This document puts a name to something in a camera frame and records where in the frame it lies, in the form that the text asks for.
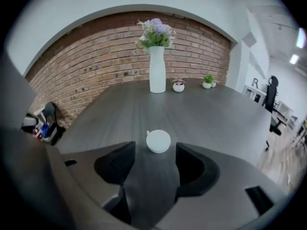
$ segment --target gray table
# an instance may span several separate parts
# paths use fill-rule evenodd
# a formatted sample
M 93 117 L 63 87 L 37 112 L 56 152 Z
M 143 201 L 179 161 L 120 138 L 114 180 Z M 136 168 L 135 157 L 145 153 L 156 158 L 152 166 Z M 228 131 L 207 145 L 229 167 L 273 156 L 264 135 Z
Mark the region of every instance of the gray table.
M 110 87 L 74 120 L 57 144 L 62 154 L 136 141 L 135 164 L 125 181 L 133 226 L 148 229 L 171 209 L 179 185 L 175 144 L 209 148 L 256 165 L 269 133 L 271 114 L 242 94 L 217 85 L 205 90 L 188 80 L 182 93 L 150 93 L 149 82 Z M 154 154 L 146 131 L 169 133 L 170 149 Z

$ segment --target succulent plant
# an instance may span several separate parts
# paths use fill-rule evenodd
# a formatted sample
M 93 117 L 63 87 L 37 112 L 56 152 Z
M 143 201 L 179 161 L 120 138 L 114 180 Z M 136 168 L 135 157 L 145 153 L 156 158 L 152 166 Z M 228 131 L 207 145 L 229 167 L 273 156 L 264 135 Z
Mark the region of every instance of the succulent plant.
M 206 83 L 213 83 L 214 77 L 211 75 L 204 76 L 203 79 L 205 80 Z
M 186 80 L 185 79 L 174 79 L 172 82 L 176 85 L 183 85 L 186 82 Z

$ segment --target wooden floor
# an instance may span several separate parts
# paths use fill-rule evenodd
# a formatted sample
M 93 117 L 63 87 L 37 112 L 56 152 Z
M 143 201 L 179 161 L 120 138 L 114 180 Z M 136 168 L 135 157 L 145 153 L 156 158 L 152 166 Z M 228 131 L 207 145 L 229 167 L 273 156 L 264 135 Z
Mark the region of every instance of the wooden floor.
M 296 130 L 281 125 L 281 136 L 269 134 L 270 148 L 261 155 L 257 167 L 277 183 L 286 194 L 292 193 L 300 184 L 307 168 L 307 151 L 303 147 L 293 149 L 290 140 Z

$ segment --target vase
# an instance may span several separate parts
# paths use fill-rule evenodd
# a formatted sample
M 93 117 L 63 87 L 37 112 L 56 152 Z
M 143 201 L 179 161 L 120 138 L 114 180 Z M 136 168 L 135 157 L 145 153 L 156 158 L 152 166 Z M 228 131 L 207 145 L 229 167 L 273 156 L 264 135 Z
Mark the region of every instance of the vase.
M 203 86 L 205 89 L 211 88 L 211 84 L 210 84 L 210 83 L 207 83 L 207 82 L 203 82 L 203 83 L 202 83 L 202 86 Z
M 174 83 L 174 85 L 173 85 L 173 90 L 174 90 L 175 92 L 178 92 L 178 93 L 183 92 L 183 90 L 184 90 L 184 84 L 182 84 L 182 85 L 177 85 L 177 84 Z
M 164 47 L 153 46 L 149 49 L 150 65 L 149 65 L 149 86 L 152 93 L 165 92 L 166 72 L 164 63 Z

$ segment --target white cup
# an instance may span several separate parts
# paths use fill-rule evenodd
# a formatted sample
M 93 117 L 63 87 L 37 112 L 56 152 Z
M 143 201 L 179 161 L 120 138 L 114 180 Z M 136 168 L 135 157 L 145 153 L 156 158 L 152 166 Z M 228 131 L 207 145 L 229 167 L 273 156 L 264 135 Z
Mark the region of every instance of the white cup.
M 150 151 L 155 153 L 165 152 L 171 145 L 171 137 L 163 130 L 147 131 L 146 144 Z

